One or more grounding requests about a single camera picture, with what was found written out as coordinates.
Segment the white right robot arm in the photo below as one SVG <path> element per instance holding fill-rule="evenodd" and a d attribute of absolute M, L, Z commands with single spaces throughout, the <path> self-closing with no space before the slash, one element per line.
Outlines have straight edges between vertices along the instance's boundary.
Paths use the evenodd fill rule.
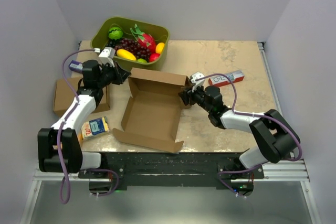
<path fill-rule="evenodd" d="M 208 119 L 217 128 L 239 130 L 253 135 L 257 146 L 240 154 L 223 173 L 232 172 L 246 178 L 253 169 L 267 162 L 278 163 L 287 159 L 301 159 L 300 139 L 282 115 L 274 109 L 265 113 L 235 111 L 223 102 L 216 86 L 184 88 L 178 95 L 184 105 L 197 104 L 208 113 Z"/>

